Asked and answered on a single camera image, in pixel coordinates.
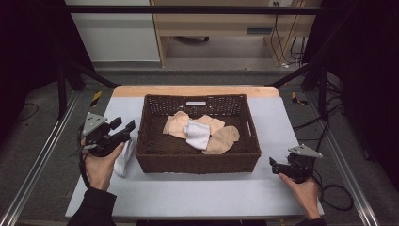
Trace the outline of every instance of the gripper camera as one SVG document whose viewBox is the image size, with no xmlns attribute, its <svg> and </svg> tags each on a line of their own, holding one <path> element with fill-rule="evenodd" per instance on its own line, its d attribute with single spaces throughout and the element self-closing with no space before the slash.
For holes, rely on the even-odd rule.
<svg viewBox="0 0 399 226">
<path fill-rule="evenodd" d="M 135 120 L 129 122 L 126 127 L 110 136 L 109 132 L 122 124 L 121 117 L 106 123 L 107 118 L 91 114 L 86 116 L 82 135 L 86 137 L 84 149 L 97 157 L 105 157 L 111 154 L 118 145 L 130 139 L 130 133 L 136 128 Z"/>
<path fill-rule="evenodd" d="M 320 153 L 305 145 L 290 148 L 288 151 L 290 154 L 287 157 L 287 165 L 279 164 L 271 157 L 269 157 L 269 163 L 274 174 L 283 173 L 298 184 L 305 182 L 313 175 L 315 159 L 323 157 Z"/>
</svg>

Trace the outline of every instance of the folded cloth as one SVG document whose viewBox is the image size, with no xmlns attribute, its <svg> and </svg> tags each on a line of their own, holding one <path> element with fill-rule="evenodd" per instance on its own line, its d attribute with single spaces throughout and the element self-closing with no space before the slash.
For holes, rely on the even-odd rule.
<svg viewBox="0 0 399 226">
<path fill-rule="evenodd" d="M 209 139 L 204 154 L 222 154 L 228 151 L 235 141 L 240 139 L 240 133 L 234 126 L 225 126 L 215 132 Z"/>
<path fill-rule="evenodd" d="M 217 130 L 223 128 L 225 125 L 224 121 L 213 119 L 208 115 L 203 115 L 201 118 L 194 121 L 209 125 L 211 127 L 211 135 L 213 135 Z"/>
<path fill-rule="evenodd" d="M 176 112 L 174 116 L 168 117 L 163 133 L 186 139 L 187 135 L 184 132 L 184 127 L 187 125 L 189 119 L 185 112 Z"/>
<path fill-rule="evenodd" d="M 127 163 L 129 162 L 132 153 L 134 153 L 136 150 L 136 144 L 137 144 L 137 138 L 132 137 L 123 148 L 123 151 L 120 154 L 120 156 L 118 156 L 117 160 L 115 160 L 114 172 L 116 172 L 118 176 L 120 177 L 126 176 Z"/>
<path fill-rule="evenodd" d="M 189 120 L 184 127 L 187 134 L 187 142 L 189 145 L 198 150 L 205 150 L 208 145 L 209 136 L 211 135 L 210 126 L 196 121 Z"/>
</svg>

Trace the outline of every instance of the white wall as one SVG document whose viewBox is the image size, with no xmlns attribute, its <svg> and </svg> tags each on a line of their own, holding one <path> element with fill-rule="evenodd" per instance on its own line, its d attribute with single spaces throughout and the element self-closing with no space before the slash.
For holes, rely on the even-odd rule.
<svg viewBox="0 0 399 226">
<path fill-rule="evenodd" d="M 66 0 L 68 5 L 147 6 L 148 0 Z M 150 14 L 72 14 L 91 61 L 157 61 Z"/>
</svg>

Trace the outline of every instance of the table surface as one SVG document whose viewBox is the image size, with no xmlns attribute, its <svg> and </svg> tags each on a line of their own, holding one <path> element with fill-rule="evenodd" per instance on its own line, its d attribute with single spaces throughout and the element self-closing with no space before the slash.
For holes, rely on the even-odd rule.
<svg viewBox="0 0 399 226">
<path fill-rule="evenodd" d="M 291 190 L 272 173 L 268 158 L 287 163 L 288 149 L 298 145 L 279 92 L 271 87 L 121 86 L 114 90 L 104 116 L 136 121 L 137 137 L 145 94 L 246 94 L 262 156 L 251 173 L 144 173 L 136 158 L 124 178 L 114 173 L 109 192 L 117 195 L 113 216 L 133 219 L 281 218 L 301 216 Z M 76 185 L 66 217 L 78 209 L 86 187 Z"/>
</svg>

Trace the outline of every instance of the black sleeve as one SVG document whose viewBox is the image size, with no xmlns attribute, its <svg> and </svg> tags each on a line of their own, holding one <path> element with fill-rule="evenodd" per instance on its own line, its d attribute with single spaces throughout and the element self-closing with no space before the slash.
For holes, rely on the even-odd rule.
<svg viewBox="0 0 399 226">
<path fill-rule="evenodd" d="M 305 219 L 300 223 L 296 224 L 296 226 L 327 226 L 326 221 L 322 218 L 319 219 Z"/>
<path fill-rule="evenodd" d="M 111 193 L 89 187 L 68 226 L 115 226 L 112 210 L 116 199 Z"/>
</svg>

